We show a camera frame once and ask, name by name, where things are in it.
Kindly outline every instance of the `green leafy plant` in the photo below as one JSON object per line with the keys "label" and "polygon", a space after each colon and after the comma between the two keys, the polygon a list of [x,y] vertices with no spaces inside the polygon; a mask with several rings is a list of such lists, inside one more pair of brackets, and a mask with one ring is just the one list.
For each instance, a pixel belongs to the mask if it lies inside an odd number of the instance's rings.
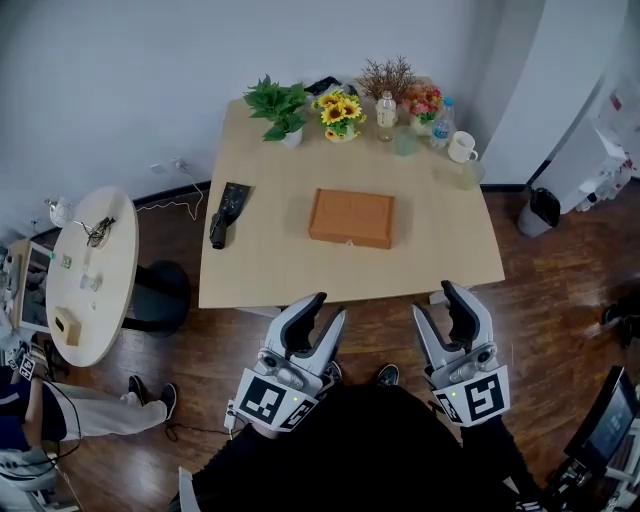
{"label": "green leafy plant", "polygon": [[273,126],[264,134],[262,140],[282,140],[287,133],[297,132],[304,124],[304,118],[296,112],[304,105],[307,96],[301,83],[291,87],[282,87],[272,83],[269,75],[258,80],[258,85],[249,87],[244,100],[254,111],[251,117],[261,117],[273,122]]}

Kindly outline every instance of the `white mug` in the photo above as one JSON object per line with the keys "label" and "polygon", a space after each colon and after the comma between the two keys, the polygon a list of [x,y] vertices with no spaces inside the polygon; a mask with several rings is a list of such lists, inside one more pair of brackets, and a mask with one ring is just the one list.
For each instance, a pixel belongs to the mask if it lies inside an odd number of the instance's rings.
{"label": "white mug", "polygon": [[451,137],[449,143],[449,157],[459,164],[465,163],[474,155],[474,160],[478,159],[478,152],[473,150],[476,140],[467,132],[456,132]]}

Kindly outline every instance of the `water bottle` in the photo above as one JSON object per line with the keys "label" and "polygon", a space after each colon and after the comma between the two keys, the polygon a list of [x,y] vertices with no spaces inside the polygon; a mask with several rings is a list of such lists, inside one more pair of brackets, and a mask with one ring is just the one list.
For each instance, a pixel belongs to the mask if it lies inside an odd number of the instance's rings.
{"label": "water bottle", "polygon": [[444,99],[444,107],[438,114],[438,118],[433,125],[433,134],[431,135],[431,146],[442,149],[447,145],[449,133],[453,129],[453,100],[451,98]]}
{"label": "water bottle", "polygon": [[389,142],[393,139],[393,125],[396,122],[396,102],[391,91],[384,91],[376,105],[378,114],[378,140]]}

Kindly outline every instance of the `wooden table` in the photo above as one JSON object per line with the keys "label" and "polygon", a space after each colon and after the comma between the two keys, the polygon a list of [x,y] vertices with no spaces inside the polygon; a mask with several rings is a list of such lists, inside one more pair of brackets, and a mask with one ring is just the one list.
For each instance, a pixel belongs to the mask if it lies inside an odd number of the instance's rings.
{"label": "wooden table", "polygon": [[[74,366],[95,364],[109,351],[120,334],[133,292],[138,265],[138,217],[131,200],[115,187],[104,187],[85,197],[75,211],[75,219],[88,226],[95,226],[107,216],[114,217],[116,223],[102,249],[87,247],[83,227],[67,224],[56,241],[55,259],[49,267],[49,325],[53,325],[56,306],[67,308],[81,324],[77,347],[66,345],[56,330],[51,330],[58,352]],[[65,255],[72,259],[68,269],[61,266]],[[80,289],[84,273],[100,276],[102,285],[98,291]]]}
{"label": "wooden table", "polygon": [[[333,144],[316,119],[302,145],[262,142],[269,125],[249,119],[243,100],[230,103],[209,194],[202,243],[200,307],[288,305],[324,291],[342,302],[429,292],[449,279],[474,286],[504,279],[500,253],[479,188],[457,186],[461,166],[420,145],[409,157],[379,142],[375,123],[354,141]],[[227,247],[209,242],[211,216],[227,181],[252,185]],[[309,238],[316,188],[396,197],[390,250]]]}
{"label": "wooden table", "polygon": [[[55,308],[68,309],[80,323],[77,346],[64,343],[55,329],[51,337],[74,366],[100,361],[115,343],[120,329],[144,331],[166,337],[182,325],[190,305],[189,280],[182,267],[158,261],[138,265],[138,216],[127,195],[116,187],[104,187],[85,197],[75,209],[74,219],[95,226],[105,217],[116,222],[106,243],[87,247],[87,234],[79,224],[67,224],[56,241],[55,259],[47,281],[47,319],[52,326]],[[70,268],[61,266],[70,256]],[[97,291],[81,289],[83,274],[99,277]],[[134,317],[127,317],[132,306]]]}

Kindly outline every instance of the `screen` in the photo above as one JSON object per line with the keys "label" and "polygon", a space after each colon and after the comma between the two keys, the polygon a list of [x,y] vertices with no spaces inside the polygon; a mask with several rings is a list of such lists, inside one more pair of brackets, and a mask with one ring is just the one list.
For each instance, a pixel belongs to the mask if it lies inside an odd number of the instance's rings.
{"label": "screen", "polygon": [[622,389],[617,387],[611,402],[589,437],[589,442],[606,460],[609,460],[613,457],[632,421],[633,412],[629,409]]}

